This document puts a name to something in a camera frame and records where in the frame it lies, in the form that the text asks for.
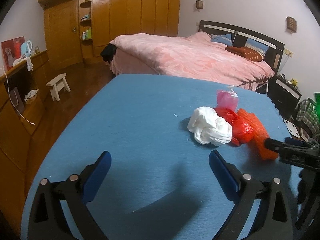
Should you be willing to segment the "orange foam net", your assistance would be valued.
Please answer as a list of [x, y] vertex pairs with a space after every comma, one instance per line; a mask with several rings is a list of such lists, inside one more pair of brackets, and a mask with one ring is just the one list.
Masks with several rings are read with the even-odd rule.
[[279, 155], [276, 152], [268, 150], [264, 145], [265, 140], [270, 136], [258, 117], [254, 113], [249, 113], [243, 108], [240, 108], [237, 114], [244, 118], [244, 120], [253, 128], [253, 139], [249, 142], [249, 146], [259, 154], [259, 157], [262, 160], [276, 160]]

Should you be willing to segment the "white bathroom scale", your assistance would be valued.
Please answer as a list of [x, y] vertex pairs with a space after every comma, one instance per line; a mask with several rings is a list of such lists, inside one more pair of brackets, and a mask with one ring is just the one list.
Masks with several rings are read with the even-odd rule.
[[287, 130], [289, 131], [289, 133], [293, 137], [300, 138], [299, 131], [298, 131], [297, 127], [293, 123], [291, 123], [290, 121], [285, 120], [285, 119], [284, 119], [284, 123], [285, 123], [285, 125], [287, 127]]

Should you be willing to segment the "plaid cloth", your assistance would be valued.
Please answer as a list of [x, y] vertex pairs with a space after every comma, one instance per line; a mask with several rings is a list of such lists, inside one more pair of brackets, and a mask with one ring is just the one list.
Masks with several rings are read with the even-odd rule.
[[313, 139], [319, 141], [319, 117], [313, 103], [305, 99], [298, 104], [296, 121], [302, 122], [311, 131]]

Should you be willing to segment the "red plastic bag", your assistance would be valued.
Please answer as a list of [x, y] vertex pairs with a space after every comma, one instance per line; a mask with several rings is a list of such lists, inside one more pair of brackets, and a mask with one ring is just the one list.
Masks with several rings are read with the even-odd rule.
[[234, 111], [227, 108], [214, 108], [219, 117], [224, 118], [232, 127], [231, 143], [235, 146], [246, 144], [253, 139], [253, 128]]

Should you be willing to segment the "black nightstand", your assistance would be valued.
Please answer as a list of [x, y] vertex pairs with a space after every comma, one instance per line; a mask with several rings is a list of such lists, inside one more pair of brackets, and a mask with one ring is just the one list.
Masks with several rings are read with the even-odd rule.
[[268, 85], [267, 95], [275, 104], [279, 114], [286, 120], [294, 116], [302, 96], [301, 92], [281, 76], [274, 76]]

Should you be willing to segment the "pink plastic bag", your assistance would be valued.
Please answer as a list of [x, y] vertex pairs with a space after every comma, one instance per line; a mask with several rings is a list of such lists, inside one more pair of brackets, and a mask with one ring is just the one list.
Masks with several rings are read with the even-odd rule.
[[217, 90], [216, 92], [216, 101], [217, 101], [217, 108], [226, 108], [231, 111], [235, 111], [239, 98], [236, 92], [233, 89], [234, 86], [228, 86], [227, 90]]

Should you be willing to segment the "black bed headboard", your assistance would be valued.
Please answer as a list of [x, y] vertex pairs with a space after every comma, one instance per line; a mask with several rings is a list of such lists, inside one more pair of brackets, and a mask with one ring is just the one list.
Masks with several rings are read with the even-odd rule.
[[232, 35], [233, 46], [235, 47], [243, 47], [248, 38], [268, 46], [264, 61], [276, 74], [278, 73], [285, 49], [285, 44], [282, 42], [253, 30], [213, 21], [200, 20], [199, 31], [204, 31], [209, 35], [225, 35], [230, 33]]

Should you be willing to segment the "brown dotted pillow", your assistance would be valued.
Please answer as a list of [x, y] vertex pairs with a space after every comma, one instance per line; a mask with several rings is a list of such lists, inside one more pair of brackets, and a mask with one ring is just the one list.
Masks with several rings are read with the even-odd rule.
[[248, 47], [227, 46], [225, 50], [253, 62], [261, 62], [264, 59], [260, 53]]

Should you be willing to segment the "blue table cloth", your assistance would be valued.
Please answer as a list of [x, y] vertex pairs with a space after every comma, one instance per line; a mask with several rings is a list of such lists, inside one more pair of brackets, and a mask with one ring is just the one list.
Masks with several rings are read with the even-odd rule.
[[102, 152], [111, 168], [88, 209], [109, 239], [212, 239], [233, 208], [187, 125], [215, 107], [227, 85], [164, 75], [121, 74], [75, 116], [42, 162], [25, 202], [21, 237], [41, 179], [67, 179]]

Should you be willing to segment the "blue pillow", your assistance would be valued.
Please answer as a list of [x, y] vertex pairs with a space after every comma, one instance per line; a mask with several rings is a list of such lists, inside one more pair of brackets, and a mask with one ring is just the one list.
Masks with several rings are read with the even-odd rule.
[[231, 34], [212, 35], [211, 42], [221, 43], [226, 46], [232, 46], [232, 35]]

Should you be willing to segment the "wooden sideboard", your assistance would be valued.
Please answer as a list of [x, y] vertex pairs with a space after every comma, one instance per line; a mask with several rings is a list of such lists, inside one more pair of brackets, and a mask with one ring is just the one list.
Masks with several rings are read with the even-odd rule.
[[31, 63], [32, 70], [24, 60], [1, 76], [1, 150], [23, 173], [31, 136], [42, 119], [49, 93], [47, 51], [32, 56]]

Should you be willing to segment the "pink bed blanket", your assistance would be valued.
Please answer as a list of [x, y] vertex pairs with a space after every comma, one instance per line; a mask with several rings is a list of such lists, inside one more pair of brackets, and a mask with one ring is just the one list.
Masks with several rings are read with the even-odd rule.
[[189, 37], [139, 33], [111, 41], [116, 53], [110, 70], [119, 74], [159, 74], [213, 81], [254, 91], [275, 72], [265, 62], [253, 62], [227, 51], [199, 31]]

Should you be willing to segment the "white wooden stool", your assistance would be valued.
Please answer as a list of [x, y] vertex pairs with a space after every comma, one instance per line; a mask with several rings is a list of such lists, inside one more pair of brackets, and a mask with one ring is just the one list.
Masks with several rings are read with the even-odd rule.
[[60, 96], [59, 96], [60, 90], [63, 89], [68, 92], [71, 91], [68, 85], [68, 82], [66, 80], [66, 76], [67, 76], [66, 73], [59, 74], [58, 76], [56, 76], [46, 84], [47, 87], [50, 87], [50, 94], [52, 96], [53, 101], [57, 101], [57, 102], [60, 101]]

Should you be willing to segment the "red picture box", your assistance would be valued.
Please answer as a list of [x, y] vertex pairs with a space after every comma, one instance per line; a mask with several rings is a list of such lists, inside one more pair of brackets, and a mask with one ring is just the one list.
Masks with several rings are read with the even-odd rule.
[[13, 62], [21, 57], [21, 45], [25, 42], [24, 36], [1, 42], [5, 70], [10, 70]]

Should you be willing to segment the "wooden wardrobe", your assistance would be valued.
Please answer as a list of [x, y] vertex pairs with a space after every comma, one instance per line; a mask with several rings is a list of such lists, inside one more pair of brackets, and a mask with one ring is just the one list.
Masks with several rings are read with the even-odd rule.
[[180, 0], [38, 0], [48, 57], [55, 69], [97, 61], [117, 36], [175, 36]]

